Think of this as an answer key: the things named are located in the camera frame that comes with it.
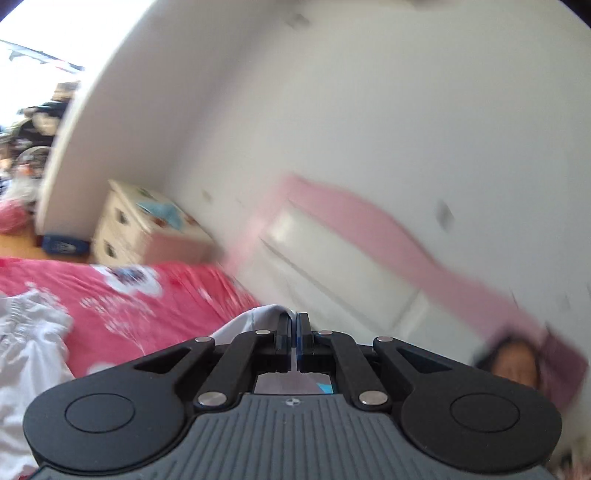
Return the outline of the white button shirt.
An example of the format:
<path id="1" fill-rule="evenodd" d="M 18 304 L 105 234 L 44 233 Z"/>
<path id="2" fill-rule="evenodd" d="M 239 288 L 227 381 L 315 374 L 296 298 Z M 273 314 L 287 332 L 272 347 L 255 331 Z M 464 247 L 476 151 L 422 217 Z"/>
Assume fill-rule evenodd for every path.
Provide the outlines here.
<path id="1" fill-rule="evenodd" d="M 72 325 L 65 308 L 37 289 L 1 298 L 3 479 L 21 479 L 37 468 L 23 418 L 38 395 L 73 378 L 65 345 Z"/>

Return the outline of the pink white headboard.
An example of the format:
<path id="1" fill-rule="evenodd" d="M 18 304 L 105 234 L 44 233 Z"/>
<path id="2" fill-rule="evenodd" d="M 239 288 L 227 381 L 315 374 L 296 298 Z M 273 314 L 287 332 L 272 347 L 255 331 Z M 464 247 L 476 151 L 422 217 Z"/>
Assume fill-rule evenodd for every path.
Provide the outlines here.
<path id="1" fill-rule="evenodd" d="M 394 219 L 355 194 L 290 176 L 223 268 L 263 304 L 308 312 L 317 329 L 360 343 L 390 335 L 469 364 L 513 336 L 539 359 L 539 386 L 570 407 L 587 358 L 509 297 L 437 263 Z"/>

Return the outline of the red floral bed blanket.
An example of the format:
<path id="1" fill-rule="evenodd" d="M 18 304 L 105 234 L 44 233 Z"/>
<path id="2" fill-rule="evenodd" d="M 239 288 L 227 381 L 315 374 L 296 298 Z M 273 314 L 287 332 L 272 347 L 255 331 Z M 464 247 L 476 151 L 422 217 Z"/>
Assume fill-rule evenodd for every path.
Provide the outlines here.
<path id="1" fill-rule="evenodd" d="M 212 265 L 1 261 L 2 347 L 54 327 L 76 377 L 209 335 L 256 305 Z"/>

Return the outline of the blue cloth on nightstand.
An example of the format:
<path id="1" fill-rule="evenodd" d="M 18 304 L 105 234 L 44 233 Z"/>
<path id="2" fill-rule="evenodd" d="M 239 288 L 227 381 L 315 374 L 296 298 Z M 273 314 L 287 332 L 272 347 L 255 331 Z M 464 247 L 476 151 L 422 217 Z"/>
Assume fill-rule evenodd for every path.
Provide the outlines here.
<path id="1" fill-rule="evenodd" d="M 183 217 L 181 211 L 173 203 L 162 203 L 157 201 L 140 201 L 137 207 L 160 224 L 181 230 L 183 228 Z"/>

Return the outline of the cream bedside nightstand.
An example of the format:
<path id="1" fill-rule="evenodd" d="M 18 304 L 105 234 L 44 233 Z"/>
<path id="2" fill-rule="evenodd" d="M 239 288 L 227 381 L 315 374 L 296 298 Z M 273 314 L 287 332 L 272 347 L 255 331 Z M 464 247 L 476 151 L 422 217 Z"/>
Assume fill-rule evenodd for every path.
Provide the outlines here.
<path id="1" fill-rule="evenodd" d="M 163 262 L 197 264 L 211 257 L 214 241 L 183 210 L 183 228 L 164 226 L 142 212 L 140 201 L 172 202 L 160 193 L 110 180 L 101 216 L 92 238 L 94 260 L 109 267 Z"/>

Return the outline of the person lying in bed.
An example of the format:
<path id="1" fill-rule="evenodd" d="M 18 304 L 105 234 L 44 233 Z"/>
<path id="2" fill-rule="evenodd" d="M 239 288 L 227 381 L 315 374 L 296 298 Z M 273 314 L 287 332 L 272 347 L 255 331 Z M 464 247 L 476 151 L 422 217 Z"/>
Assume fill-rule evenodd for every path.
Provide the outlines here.
<path id="1" fill-rule="evenodd" d="M 474 366 L 536 390 L 542 388 L 539 349 L 520 336 L 500 339 L 475 360 Z"/>

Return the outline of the blue water bottle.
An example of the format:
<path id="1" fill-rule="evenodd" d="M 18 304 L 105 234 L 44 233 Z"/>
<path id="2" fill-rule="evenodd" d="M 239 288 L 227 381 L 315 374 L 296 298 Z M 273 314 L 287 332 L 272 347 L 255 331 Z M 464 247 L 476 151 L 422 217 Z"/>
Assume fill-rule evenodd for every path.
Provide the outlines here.
<path id="1" fill-rule="evenodd" d="M 63 235 L 45 235 L 42 250 L 48 255 L 85 256 L 90 251 L 90 243 L 85 240 Z"/>

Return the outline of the red plastic bag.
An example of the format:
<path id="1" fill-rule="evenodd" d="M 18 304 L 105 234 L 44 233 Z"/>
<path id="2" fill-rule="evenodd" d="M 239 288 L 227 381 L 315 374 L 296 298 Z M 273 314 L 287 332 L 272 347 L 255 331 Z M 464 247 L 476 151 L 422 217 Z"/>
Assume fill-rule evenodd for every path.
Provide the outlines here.
<path id="1" fill-rule="evenodd" d="M 0 204 L 0 234 L 15 234 L 26 228 L 31 216 L 26 206 L 18 200 L 2 200 Z"/>

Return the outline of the black wheelchair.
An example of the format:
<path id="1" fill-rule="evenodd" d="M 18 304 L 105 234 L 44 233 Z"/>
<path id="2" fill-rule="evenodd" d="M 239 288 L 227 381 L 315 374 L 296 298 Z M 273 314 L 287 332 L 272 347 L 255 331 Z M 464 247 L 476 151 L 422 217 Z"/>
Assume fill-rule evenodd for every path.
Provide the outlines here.
<path id="1" fill-rule="evenodd" d="M 69 100 L 50 100 L 20 111 L 1 132 L 1 195 L 35 203 Z"/>

